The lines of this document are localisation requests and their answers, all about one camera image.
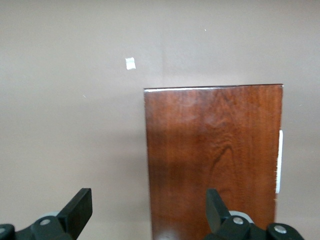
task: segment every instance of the reddish-brown wooden board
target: reddish-brown wooden board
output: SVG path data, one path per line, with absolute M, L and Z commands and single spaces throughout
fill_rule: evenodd
M 145 89 L 154 240 L 202 240 L 206 190 L 274 221 L 282 84 Z

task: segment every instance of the wood grain surface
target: wood grain surface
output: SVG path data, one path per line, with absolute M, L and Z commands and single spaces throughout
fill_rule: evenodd
M 154 240 L 202 240 L 206 190 L 265 228 L 275 217 L 282 84 L 145 89 Z

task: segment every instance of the beige wall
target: beige wall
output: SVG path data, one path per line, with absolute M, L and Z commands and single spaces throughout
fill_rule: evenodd
M 143 88 L 283 83 L 277 220 L 318 239 L 319 13 L 295 0 L 1 1 L 0 223 L 22 229 L 91 187 L 79 239 L 149 240 Z

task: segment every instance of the wooden panel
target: wooden panel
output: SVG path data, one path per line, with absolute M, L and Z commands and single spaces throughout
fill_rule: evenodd
M 154 240 L 201 240 L 205 199 L 274 221 L 281 84 L 145 89 Z

